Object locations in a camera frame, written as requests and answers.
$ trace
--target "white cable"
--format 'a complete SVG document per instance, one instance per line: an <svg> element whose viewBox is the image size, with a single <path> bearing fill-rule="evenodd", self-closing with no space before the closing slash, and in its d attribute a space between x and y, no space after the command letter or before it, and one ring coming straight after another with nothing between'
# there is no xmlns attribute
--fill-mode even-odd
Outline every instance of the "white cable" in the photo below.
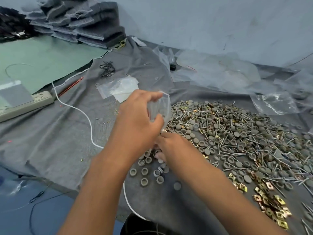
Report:
<svg viewBox="0 0 313 235"><path fill-rule="evenodd" d="M53 86L55 95L56 95L58 101L59 101L61 104L65 105L65 106L69 106L69 107L74 108L74 109L76 109L76 110L79 110L80 112L82 112L82 113L87 117L88 122L89 122L89 124L90 124L90 130L91 130L91 142L92 142L92 144L95 145L96 147L103 149L103 147L101 147L101 146L99 146L99 145L96 145L96 144L94 143L93 139L92 139L92 125L91 125L91 121L90 121L89 117L85 114L84 111L82 111L82 110L80 110L80 109L78 109L78 108L76 108L76 107L74 107L74 106L70 106L70 105L68 105L68 104L66 104L66 103L64 103L64 102L62 102L62 101L59 99L59 97L58 97L58 94L57 94L57 91L56 91L56 89L55 89L55 86L54 86L53 82L51 82L51 84L52 84L52 86Z"/></svg>
<svg viewBox="0 0 313 235"><path fill-rule="evenodd" d="M66 103L64 103L64 102L62 102L62 101L59 99L59 97L58 97L58 94L57 94L57 91L55 90L55 86L54 86L53 82L51 82L51 84L52 84L52 86L53 86L55 95L56 95L58 101L59 101L61 104L65 105L65 106L72 107L72 108L74 108L74 109L76 109L76 110L79 110L80 112L82 112L82 113L87 117L88 122L89 122L89 125L90 125L90 130L91 130L91 142L92 142L92 144L95 145L96 147L103 149L103 147L101 147L101 146L99 146L99 145L96 145L96 144L94 143L93 139L92 139L92 125L91 125L91 122L90 122L89 117L84 113L84 111L82 111L82 110L80 110L80 109L78 109L78 108L76 108L76 107L74 107L74 106L70 106L70 105L68 105L68 104L66 104ZM125 181L123 182L123 191L124 191L124 197L125 197L125 200L126 200L126 203L127 203L128 207L129 207L129 209L130 209L135 215L137 215L138 217L142 218L143 220L149 221L149 220L147 220L146 218L144 218L143 216L141 216L140 214L138 214L135 210L133 210L133 208L132 208L131 205L129 204L128 199L127 199L127 196L126 196L126 192L125 192Z"/></svg>
<svg viewBox="0 0 313 235"><path fill-rule="evenodd" d="M143 220L146 220L146 221L149 221L147 220L146 218L144 218L143 216L141 216L140 214L138 214L135 210L133 210L133 208L131 207L131 205L129 204L128 202L128 199L127 199L127 196L126 196L126 192L125 192L125 181L123 182L123 191L124 191L124 197L125 197L125 200L126 200L126 203L129 207L129 209L135 214L137 215L139 218L143 219Z"/></svg>

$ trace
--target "gray cloth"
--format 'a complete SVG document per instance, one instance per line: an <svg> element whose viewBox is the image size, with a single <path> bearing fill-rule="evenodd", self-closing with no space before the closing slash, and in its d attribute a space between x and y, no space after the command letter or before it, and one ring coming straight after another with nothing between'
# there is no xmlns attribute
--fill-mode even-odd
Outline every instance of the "gray cloth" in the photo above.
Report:
<svg viewBox="0 0 313 235"><path fill-rule="evenodd" d="M189 99L199 102L222 99L228 104L236 101L237 106L256 112L247 95L214 92L190 86L188 82L173 84L168 70L151 49L138 47L131 38L128 38L124 48L94 60L90 70L82 74L84 76L82 82L61 96L65 103L80 108L89 116L93 125L94 142L98 145L105 145L119 105L114 97L101 99L95 88L96 83L102 84L111 80L99 78L102 73L99 65L103 61L113 61L116 73L111 78L129 74L138 79L140 89L169 92L172 104ZM59 102L55 102L53 105L0 124L2 140L0 160L20 171L25 170L26 164L29 170L32 169L38 175L76 189L88 169L90 159L99 152L99 149L90 142L90 128L85 116L77 110L60 105ZM312 116L307 112L272 118L278 122L299 124L305 130L312 125ZM140 169L137 163L133 167L137 171ZM187 185L183 183L180 191L173 189L177 178L171 171L164 175L165 182L158 185L152 175L152 171L157 167L157 162L147 165L149 185L145 188L140 186L142 176L139 173L134 178L127 175L125 180L127 199L137 213L181 234L227 234L220 222ZM254 187L254 183L248 185L246 197L249 200L252 200L252 195L255 194ZM300 202L310 204L308 192L303 186L296 185L294 191L283 191L287 196L285 199L287 206L294 217L302 217ZM123 192L119 207L128 210ZM290 234L304 234L303 226L298 220L287 219L287 222Z"/></svg>

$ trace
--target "black wire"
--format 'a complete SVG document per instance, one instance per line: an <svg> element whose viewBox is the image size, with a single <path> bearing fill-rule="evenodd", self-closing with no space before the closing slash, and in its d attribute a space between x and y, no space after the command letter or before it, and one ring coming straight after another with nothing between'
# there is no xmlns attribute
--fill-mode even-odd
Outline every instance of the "black wire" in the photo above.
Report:
<svg viewBox="0 0 313 235"><path fill-rule="evenodd" d="M57 195L57 196L53 196L53 197L48 198L48 199L45 199L45 200L42 200L42 201L40 201L40 202L38 202L38 203L36 203L36 204L33 205L32 210L30 211L30 215L29 215L29 231L30 231L30 233L31 233L32 235L36 235L35 232L34 232L34 230L33 230L33 225L32 225L32 216L33 216L33 211L34 211L35 206L36 206L37 204L40 204L40 203L42 203L42 202L45 202L45 201L47 201L47 200L50 200L50 199L53 199L53 198L56 198L56 197L59 197L59 196L62 196L62 195L65 195L65 194L67 194L67 193L70 193L70 191L69 191L69 192L62 193L62 194L59 194L59 195Z"/></svg>
<svg viewBox="0 0 313 235"><path fill-rule="evenodd" d="M2 167L3 169L7 170L8 172L11 172L11 173L14 174L14 175L17 175L18 178L22 178L23 176L26 176L26 177L34 177L33 175L24 175L24 174L16 173L16 172L10 170L9 168L6 168L5 166L2 166L1 164L0 164L0 167Z"/></svg>
<svg viewBox="0 0 313 235"><path fill-rule="evenodd" d="M102 77L110 77L115 73L115 67L112 65L113 62L104 62L104 64L100 65L101 69L104 69L104 72L101 74Z"/></svg>

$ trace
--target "electrical outlet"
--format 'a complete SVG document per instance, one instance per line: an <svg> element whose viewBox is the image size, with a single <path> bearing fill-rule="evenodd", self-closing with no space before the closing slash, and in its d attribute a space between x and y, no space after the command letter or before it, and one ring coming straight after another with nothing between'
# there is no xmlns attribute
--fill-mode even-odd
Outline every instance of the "electrical outlet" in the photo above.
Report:
<svg viewBox="0 0 313 235"><path fill-rule="evenodd" d="M16 107L0 107L0 122L9 120L19 115L25 114L40 107L50 105L54 102L52 95L48 91L43 91L32 95L33 101L16 106Z"/></svg>

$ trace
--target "small black object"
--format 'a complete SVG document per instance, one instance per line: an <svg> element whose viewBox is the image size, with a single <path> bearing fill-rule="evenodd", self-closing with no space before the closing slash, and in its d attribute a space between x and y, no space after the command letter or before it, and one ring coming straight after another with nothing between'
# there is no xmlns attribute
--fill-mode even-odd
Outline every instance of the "small black object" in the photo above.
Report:
<svg viewBox="0 0 313 235"><path fill-rule="evenodd" d="M170 70L175 71L175 69L176 69L176 64L171 63L170 64Z"/></svg>
<svg viewBox="0 0 313 235"><path fill-rule="evenodd" d="M112 65L113 62L104 62L104 64L100 65L101 69L104 69L104 72L101 74L102 77L110 77L115 73L115 67Z"/></svg>

